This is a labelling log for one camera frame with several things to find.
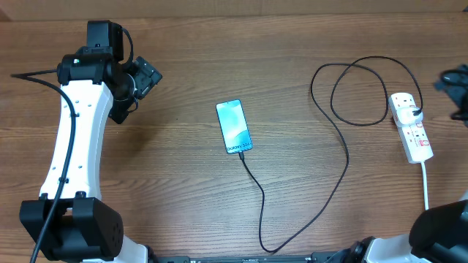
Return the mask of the blue smartphone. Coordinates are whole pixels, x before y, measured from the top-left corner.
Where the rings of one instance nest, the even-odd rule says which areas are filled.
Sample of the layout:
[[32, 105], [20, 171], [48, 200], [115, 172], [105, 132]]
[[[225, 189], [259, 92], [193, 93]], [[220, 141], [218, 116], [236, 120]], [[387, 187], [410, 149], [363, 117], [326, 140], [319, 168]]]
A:
[[235, 154], [251, 150], [252, 138], [239, 99], [218, 103], [216, 113], [228, 154]]

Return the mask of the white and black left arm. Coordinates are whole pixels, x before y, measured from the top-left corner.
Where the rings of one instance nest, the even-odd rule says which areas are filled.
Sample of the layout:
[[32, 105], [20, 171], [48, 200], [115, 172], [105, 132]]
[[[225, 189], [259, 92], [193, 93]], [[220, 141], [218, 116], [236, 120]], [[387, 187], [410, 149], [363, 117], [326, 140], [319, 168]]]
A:
[[123, 123], [161, 80], [146, 60], [124, 54], [129, 32], [91, 20], [87, 42], [54, 69], [61, 115], [50, 169], [35, 200], [20, 206], [31, 255], [63, 262], [155, 262], [152, 248], [124, 234], [121, 215], [102, 201], [99, 168], [108, 120]]

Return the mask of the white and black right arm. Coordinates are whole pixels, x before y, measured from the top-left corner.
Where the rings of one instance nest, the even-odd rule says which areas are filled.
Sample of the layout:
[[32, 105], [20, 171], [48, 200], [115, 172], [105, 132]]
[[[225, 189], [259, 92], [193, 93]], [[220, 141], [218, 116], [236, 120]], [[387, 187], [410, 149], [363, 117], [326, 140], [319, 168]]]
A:
[[434, 156], [423, 115], [409, 93], [392, 94], [388, 105], [409, 163], [421, 166], [424, 211], [410, 232], [392, 238], [367, 237], [328, 259], [329, 262], [466, 262], [467, 197], [429, 207], [426, 161]]

